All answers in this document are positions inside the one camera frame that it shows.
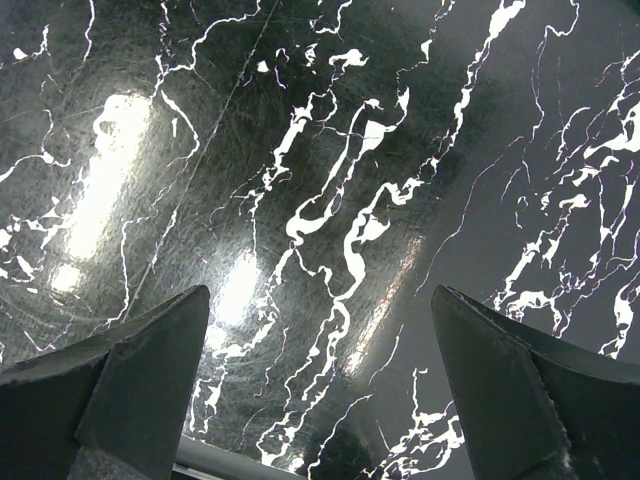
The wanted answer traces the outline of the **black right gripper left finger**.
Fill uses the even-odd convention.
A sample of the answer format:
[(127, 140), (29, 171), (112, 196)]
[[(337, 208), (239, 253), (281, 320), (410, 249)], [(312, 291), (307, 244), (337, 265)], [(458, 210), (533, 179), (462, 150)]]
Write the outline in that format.
[(154, 309), (1, 374), (1, 476), (65, 479), (85, 449), (168, 479), (203, 349), (210, 292)]

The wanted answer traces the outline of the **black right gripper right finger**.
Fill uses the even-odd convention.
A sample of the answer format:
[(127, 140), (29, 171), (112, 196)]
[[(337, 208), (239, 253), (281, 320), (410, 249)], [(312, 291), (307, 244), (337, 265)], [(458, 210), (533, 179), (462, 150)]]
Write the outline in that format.
[(431, 309), (475, 478), (638, 478), (638, 366), (444, 285)]

